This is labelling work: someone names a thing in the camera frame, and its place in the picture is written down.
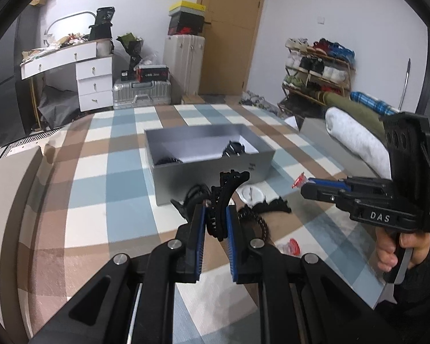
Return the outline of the person's right hand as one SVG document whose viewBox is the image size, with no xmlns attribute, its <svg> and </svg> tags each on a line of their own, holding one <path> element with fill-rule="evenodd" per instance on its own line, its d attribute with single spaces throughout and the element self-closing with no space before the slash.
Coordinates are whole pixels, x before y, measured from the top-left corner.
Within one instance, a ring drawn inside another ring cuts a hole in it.
<svg viewBox="0 0 430 344">
<path fill-rule="evenodd" d="M 378 268 L 386 273 L 398 263 L 398 257 L 395 255 L 397 245 L 403 249 L 413 250 L 408 269 L 422 263 L 430 251 L 430 233 L 400 234 L 398 241 L 395 241 L 384 228 L 375 228 L 375 233 Z"/>
</svg>

